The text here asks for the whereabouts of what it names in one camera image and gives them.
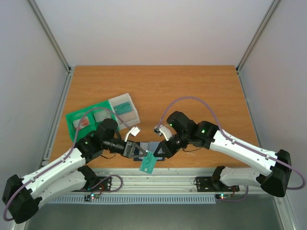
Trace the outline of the dark blue card holder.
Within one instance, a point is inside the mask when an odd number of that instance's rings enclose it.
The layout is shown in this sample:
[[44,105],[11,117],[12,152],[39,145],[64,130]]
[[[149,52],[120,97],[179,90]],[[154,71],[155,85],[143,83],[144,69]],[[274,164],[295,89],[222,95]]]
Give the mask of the dark blue card holder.
[[[148,150],[150,152],[155,152],[160,142],[137,142],[137,144],[144,150]],[[135,150],[133,155],[138,155],[138,149]],[[143,157],[134,158],[133,161],[142,161]],[[158,157],[157,161],[165,161],[165,158]]]

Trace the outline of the white pink patterned card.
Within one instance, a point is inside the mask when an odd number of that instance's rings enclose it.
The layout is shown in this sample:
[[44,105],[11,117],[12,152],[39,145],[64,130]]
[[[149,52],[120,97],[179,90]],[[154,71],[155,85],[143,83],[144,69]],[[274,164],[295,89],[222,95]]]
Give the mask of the white pink patterned card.
[[102,122],[107,118],[111,118],[111,114],[108,111],[98,111],[94,113],[94,119],[96,122]]

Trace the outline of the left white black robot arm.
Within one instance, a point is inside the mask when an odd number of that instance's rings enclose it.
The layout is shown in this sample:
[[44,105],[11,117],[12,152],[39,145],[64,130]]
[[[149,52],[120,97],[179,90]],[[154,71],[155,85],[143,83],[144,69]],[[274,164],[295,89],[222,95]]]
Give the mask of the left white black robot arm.
[[137,142],[122,139],[117,127],[115,120],[107,118],[45,167],[23,177],[11,176],[2,196],[3,219],[20,224],[58,196],[78,190],[94,191],[101,181],[87,164],[104,150],[128,159],[147,156]]

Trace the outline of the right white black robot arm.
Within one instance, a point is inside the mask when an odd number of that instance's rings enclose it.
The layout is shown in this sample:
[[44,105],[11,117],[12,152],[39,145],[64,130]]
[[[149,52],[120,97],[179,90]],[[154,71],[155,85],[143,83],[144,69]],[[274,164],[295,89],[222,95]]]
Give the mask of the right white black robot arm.
[[291,169],[290,153],[281,149],[278,152],[261,149],[233,137],[208,121],[195,123],[184,113],[175,111],[167,123],[175,130],[159,125],[154,131],[164,136],[154,152],[155,157],[171,158],[188,145],[221,152],[248,165],[247,168],[216,167],[211,176],[212,186],[220,191],[226,186],[254,186],[264,192],[284,197],[289,183]]

